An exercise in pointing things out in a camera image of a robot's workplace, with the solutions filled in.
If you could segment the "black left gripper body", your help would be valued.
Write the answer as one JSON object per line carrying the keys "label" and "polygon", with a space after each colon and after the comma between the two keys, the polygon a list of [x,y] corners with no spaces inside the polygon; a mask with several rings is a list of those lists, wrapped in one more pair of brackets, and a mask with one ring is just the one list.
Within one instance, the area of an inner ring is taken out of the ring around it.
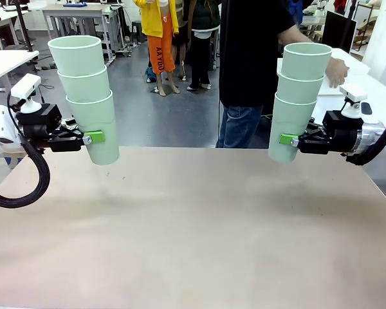
{"label": "black left gripper body", "polygon": [[40,110],[18,112],[16,118],[26,138],[47,139],[59,127],[62,115],[56,104],[42,104]]}

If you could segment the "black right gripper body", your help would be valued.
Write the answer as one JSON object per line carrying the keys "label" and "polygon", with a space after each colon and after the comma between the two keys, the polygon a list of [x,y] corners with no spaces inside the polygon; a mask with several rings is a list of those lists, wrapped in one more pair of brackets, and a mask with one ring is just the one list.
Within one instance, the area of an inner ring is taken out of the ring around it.
{"label": "black right gripper body", "polygon": [[346,153],[356,144],[358,132],[362,130],[361,118],[349,118],[341,111],[326,111],[322,125],[330,143],[329,151]]}

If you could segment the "person's left hand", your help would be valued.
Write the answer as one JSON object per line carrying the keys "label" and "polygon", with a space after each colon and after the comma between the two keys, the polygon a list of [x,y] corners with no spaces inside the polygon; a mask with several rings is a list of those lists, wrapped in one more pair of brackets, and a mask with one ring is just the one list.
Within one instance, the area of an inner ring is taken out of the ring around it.
{"label": "person's left hand", "polygon": [[336,88],[345,82],[348,75],[349,67],[346,66],[342,59],[331,57],[326,68],[326,77],[329,80],[329,87]]}

